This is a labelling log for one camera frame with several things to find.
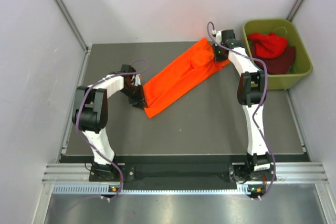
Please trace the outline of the orange t shirt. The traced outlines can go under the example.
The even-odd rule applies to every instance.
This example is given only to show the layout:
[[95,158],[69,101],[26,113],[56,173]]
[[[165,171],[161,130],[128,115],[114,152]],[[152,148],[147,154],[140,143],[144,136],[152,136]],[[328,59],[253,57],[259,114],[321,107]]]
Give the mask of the orange t shirt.
[[143,87],[148,118],[153,118],[230,63],[217,62],[212,45],[202,38]]

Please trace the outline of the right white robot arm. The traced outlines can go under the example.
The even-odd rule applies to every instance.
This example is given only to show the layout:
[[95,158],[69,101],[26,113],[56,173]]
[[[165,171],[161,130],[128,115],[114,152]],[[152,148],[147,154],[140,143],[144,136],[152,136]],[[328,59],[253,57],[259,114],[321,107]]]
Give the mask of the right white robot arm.
[[229,60],[238,72],[240,79],[237,100],[242,106],[247,124],[247,161],[243,171],[235,170],[233,178],[256,180],[270,170],[270,153],[265,143],[263,108],[266,98],[266,74],[246,55],[233,30],[211,31],[213,49],[217,62]]

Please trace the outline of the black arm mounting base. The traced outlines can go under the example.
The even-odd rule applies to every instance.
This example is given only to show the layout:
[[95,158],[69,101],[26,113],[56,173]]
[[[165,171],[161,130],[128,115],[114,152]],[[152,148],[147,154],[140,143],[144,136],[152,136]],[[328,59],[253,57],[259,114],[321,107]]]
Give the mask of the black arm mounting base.
[[125,190],[234,189],[270,176],[271,158],[257,155],[118,155],[114,165],[91,164],[90,182],[123,182]]

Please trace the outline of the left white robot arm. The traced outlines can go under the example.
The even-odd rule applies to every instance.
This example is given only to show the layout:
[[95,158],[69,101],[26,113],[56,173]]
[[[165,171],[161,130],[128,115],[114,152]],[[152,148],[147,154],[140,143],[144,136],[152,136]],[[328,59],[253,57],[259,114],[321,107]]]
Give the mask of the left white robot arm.
[[107,74],[89,86],[79,86],[75,92],[72,123],[77,134],[90,146],[93,155],[92,173],[102,174],[107,180],[120,175],[114,162],[115,152],[110,146],[106,126],[108,99],[117,92],[123,93],[131,106],[147,107],[140,74],[132,65],[122,65],[120,71]]

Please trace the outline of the red t shirt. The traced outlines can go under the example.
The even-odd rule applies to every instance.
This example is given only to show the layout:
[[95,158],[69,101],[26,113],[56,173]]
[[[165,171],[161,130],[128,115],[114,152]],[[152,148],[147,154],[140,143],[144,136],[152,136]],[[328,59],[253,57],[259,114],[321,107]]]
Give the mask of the red t shirt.
[[256,49],[256,55],[262,59],[276,59],[285,51],[287,39],[275,33],[261,34],[252,33],[247,36]]

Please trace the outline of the olive green plastic bin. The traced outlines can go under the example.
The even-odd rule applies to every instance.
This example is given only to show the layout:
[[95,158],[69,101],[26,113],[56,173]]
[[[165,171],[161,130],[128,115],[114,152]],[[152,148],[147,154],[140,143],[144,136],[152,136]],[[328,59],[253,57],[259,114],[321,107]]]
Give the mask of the olive green plastic bin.
[[304,47],[304,44],[295,26],[285,19],[255,19],[243,25],[243,38],[247,53],[252,56],[250,47],[253,43],[247,39],[252,33],[276,35],[287,39],[289,46],[296,48],[296,59],[286,74],[269,74],[269,90],[287,90],[292,88],[299,80],[310,74],[312,63]]

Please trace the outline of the dark maroon t shirt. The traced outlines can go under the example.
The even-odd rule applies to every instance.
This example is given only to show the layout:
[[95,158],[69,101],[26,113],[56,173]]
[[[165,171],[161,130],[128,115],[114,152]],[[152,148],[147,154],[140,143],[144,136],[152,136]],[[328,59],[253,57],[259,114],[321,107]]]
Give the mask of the dark maroon t shirt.
[[260,59],[265,63],[268,74],[286,74],[296,59],[294,46],[288,46],[279,57],[271,59],[257,56],[255,46],[251,46],[250,50],[253,58]]

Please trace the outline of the aluminium frame rail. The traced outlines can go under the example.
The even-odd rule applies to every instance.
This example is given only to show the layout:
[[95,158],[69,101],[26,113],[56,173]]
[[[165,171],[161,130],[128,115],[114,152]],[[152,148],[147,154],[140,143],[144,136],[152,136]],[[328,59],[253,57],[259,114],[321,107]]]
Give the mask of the aluminium frame rail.
[[[319,184],[327,183],[321,162],[279,162],[276,164],[277,183]],[[83,164],[48,164],[43,183],[79,184],[89,181],[89,171]]]

